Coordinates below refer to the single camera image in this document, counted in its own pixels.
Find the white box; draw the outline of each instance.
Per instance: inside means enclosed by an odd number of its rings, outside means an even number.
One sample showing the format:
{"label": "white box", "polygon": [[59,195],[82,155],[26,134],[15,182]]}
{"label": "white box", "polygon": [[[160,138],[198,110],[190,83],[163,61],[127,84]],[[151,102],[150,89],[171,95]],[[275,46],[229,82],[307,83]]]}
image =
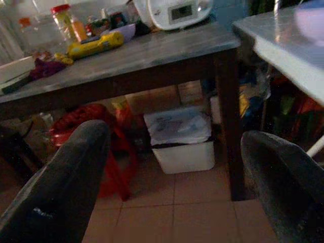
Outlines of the white box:
{"label": "white box", "polygon": [[166,174],[206,171],[215,165],[213,141],[152,150]]}

